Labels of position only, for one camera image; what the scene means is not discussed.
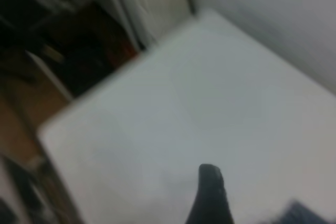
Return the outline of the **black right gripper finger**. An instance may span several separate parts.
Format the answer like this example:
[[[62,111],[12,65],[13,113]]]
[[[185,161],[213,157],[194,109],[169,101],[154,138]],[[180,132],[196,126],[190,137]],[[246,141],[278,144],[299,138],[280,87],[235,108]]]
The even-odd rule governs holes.
[[[198,169],[197,193],[186,224],[234,223],[221,170],[212,164]]]

